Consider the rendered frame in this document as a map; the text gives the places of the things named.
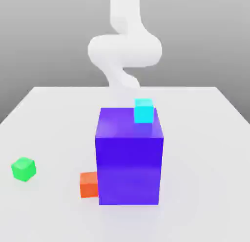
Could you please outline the small cyan cube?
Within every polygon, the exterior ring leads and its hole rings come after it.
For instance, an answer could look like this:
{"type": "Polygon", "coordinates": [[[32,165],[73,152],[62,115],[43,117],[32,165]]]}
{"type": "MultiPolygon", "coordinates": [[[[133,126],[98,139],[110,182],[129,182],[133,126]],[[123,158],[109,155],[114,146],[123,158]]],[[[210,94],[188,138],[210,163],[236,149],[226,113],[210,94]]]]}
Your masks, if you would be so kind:
{"type": "Polygon", "coordinates": [[[134,100],[134,122],[153,123],[154,105],[152,99],[139,98],[134,100]]]}

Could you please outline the small orange cube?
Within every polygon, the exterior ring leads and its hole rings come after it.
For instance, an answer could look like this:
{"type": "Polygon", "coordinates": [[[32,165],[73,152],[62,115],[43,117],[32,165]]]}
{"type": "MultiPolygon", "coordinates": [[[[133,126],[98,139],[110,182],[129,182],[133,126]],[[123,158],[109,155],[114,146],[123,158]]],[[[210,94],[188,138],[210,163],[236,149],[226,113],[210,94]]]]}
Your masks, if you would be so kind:
{"type": "Polygon", "coordinates": [[[97,172],[84,172],[80,174],[81,198],[98,197],[97,172]]]}

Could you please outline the small green cube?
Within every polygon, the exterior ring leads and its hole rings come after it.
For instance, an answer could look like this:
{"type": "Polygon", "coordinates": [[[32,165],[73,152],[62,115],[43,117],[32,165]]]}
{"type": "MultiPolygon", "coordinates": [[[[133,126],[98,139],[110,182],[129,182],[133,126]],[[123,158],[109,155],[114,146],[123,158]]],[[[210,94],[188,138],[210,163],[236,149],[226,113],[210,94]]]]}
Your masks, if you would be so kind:
{"type": "Polygon", "coordinates": [[[13,177],[23,182],[27,182],[37,172],[35,161],[27,157],[20,157],[11,164],[11,169],[13,177]]]}

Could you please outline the large purple box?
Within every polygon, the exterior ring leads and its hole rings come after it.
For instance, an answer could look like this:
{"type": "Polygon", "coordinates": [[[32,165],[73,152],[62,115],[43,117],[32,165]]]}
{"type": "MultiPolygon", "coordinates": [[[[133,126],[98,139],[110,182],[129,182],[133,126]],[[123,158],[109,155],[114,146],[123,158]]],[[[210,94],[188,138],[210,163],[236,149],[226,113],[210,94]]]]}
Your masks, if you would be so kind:
{"type": "Polygon", "coordinates": [[[95,134],[100,205],[159,203],[164,135],[153,123],[134,123],[132,108],[101,108],[95,134]]]}

